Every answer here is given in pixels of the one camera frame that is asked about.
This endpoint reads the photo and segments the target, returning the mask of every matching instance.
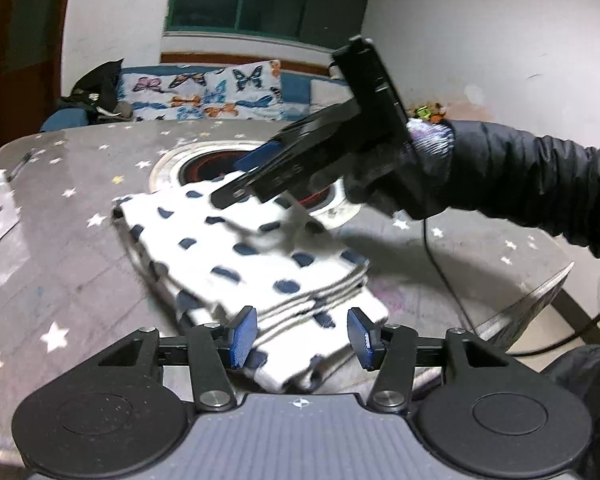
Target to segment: wooden door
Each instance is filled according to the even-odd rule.
[[[67,0],[0,0],[0,147],[34,134],[60,97]]]

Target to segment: pen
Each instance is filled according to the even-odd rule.
[[[33,153],[35,151],[36,151],[35,149],[30,150],[29,152],[27,152],[25,154],[25,156],[22,157],[20,162],[18,164],[16,164],[16,167],[13,168],[13,171],[11,171],[11,174],[7,177],[7,182],[11,182],[14,178],[16,178],[18,176],[18,174],[22,171],[22,168],[24,168],[24,165],[33,156]]]

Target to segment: person's hand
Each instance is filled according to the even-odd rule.
[[[353,156],[344,174],[351,202],[367,203],[388,216],[404,209],[413,219],[446,209],[454,131],[444,121],[410,120],[408,129],[412,144],[397,140]]]

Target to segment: black cable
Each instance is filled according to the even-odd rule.
[[[533,357],[535,355],[546,354],[547,352],[551,352],[552,350],[560,348],[561,346],[564,346],[567,343],[570,343],[574,339],[579,338],[587,330],[590,330],[591,328],[595,327],[599,322],[600,322],[600,314],[598,314],[595,318],[593,318],[591,321],[589,321],[580,330],[576,330],[576,332],[574,332],[570,336],[565,337],[564,339],[561,339],[560,341],[557,341],[549,346],[545,346],[544,348],[539,348],[538,350],[531,350],[529,352],[513,352],[509,355],[512,357]]]
[[[431,265],[434,266],[434,268],[438,272],[438,275],[440,276],[440,279],[442,280],[442,283],[445,284],[446,290],[449,291],[449,294],[451,294],[453,296],[454,300],[456,300],[456,303],[458,304],[458,308],[460,309],[460,312],[462,313],[462,316],[464,317],[464,321],[466,322],[466,326],[464,326],[464,328],[467,330],[470,329],[471,332],[473,332],[474,334],[477,334],[477,332],[475,331],[475,326],[472,323],[471,318],[467,314],[466,310],[464,309],[464,306],[462,305],[460,298],[458,298],[458,295],[456,294],[453,287],[451,286],[451,283],[449,283],[449,280],[446,278],[445,273],[442,272],[442,269],[438,265],[438,262],[436,261],[436,259],[433,257],[433,254],[431,253],[431,248],[429,247],[429,237],[427,237],[427,219],[426,218],[422,221],[422,242],[424,244],[424,250],[427,252],[427,256],[429,257],[429,261],[431,262]]]

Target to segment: white towel with blue dots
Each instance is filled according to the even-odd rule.
[[[295,379],[315,388],[348,346],[348,310],[358,306],[374,321],[387,310],[365,288],[366,258],[291,197],[216,209],[211,192],[239,175],[134,195],[118,203],[118,215],[177,312],[202,324],[255,307],[258,338],[245,368],[258,384],[280,392]]]

